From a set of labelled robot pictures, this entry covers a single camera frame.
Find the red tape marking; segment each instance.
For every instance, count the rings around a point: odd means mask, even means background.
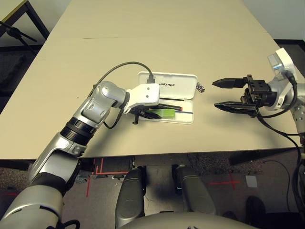
[[[89,196],[90,183],[91,183],[91,177],[88,179],[86,198]]]

